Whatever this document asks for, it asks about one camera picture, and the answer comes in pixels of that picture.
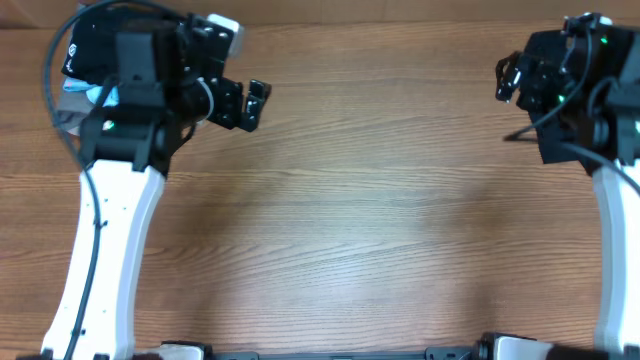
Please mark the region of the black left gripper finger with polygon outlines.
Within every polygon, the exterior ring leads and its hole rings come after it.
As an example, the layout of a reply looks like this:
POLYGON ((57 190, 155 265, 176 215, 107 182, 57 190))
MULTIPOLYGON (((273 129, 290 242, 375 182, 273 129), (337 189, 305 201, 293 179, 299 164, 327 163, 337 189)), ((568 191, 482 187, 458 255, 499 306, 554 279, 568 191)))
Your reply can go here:
POLYGON ((263 101, 261 99, 248 97, 238 127, 246 132, 255 131, 259 126, 262 108, 263 101))
POLYGON ((262 107, 267 102, 271 92, 271 84, 252 79, 249 83, 248 106, 262 107))

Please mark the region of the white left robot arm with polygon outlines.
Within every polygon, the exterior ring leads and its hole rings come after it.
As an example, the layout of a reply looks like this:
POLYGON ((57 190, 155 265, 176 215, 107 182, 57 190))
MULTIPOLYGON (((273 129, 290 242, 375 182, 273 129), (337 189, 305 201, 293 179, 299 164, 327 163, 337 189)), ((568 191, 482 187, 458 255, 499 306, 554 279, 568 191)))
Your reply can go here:
POLYGON ((145 241, 172 156, 201 122, 254 131, 269 84, 223 75, 242 26, 212 14, 144 19, 115 35, 116 72, 71 147, 81 205, 63 295, 39 357, 132 359, 134 308, 145 241))

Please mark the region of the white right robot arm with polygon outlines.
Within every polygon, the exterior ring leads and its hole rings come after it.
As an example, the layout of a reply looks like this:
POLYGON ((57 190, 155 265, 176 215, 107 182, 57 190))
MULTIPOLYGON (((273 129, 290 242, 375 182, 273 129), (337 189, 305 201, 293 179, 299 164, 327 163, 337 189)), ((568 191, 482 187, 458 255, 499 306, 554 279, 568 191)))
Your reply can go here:
POLYGON ((533 33, 498 61, 498 100, 514 101, 545 164, 579 163, 591 178, 601 221, 602 290, 595 347, 582 350, 497 335, 489 359, 636 359, 639 356, 639 31, 572 19, 533 33))

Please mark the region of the black folded shirt on pile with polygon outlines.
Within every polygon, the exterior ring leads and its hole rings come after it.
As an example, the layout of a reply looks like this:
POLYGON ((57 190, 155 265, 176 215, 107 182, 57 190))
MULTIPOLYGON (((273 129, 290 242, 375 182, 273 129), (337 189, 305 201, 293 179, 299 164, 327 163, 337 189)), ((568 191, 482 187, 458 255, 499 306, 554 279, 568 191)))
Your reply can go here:
POLYGON ((90 85, 101 85, 117 72, 116 33, 127 23, 142 19, 166 20, 167 16, 124 6, 83 15, 73 26, 61 72, 90 85))

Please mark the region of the light blue folded garment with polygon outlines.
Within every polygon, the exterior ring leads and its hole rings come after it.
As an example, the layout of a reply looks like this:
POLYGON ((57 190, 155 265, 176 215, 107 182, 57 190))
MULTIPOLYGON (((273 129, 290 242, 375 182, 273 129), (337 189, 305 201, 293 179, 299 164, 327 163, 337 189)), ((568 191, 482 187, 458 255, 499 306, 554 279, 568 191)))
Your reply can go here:
MULTIPOLYGON (((87 99, 96 104, 103 88, 85 81, 67 77, 63 82, 63 90, 71 93, 84 93, 87 99)), ((116 87, 112 88, 103 103, 104 107, 115 107, 119 104, 119 94, 116 87)))

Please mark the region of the grey folded garment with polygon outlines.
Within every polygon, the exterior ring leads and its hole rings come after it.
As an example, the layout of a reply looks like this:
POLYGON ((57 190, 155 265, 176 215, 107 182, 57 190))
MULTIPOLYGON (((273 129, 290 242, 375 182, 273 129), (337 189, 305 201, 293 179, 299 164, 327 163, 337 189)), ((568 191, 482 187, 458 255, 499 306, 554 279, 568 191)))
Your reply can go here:
POLYGON ((53 126, 72 136, 79 137, 81 124, 94 107, 95 104, 88 99, 85 93, 64 92, 59 97, 55 108, 56 118, 53 121, 53 126))

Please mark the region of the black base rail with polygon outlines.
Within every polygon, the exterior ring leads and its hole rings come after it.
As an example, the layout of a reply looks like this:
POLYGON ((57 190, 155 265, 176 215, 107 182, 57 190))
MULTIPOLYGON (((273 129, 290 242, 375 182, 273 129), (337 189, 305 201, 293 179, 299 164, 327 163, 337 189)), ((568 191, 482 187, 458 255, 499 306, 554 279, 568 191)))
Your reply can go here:
POLYGON ((429 346, 421 351, 374 351, 332 353, 260 354, 258 352, 216 352, 208 344, 169 341, 152 349, 139 350, 133 360, 474 360, 546 359, 550 343, 504 333, 485 333, 470 346, 429 346))

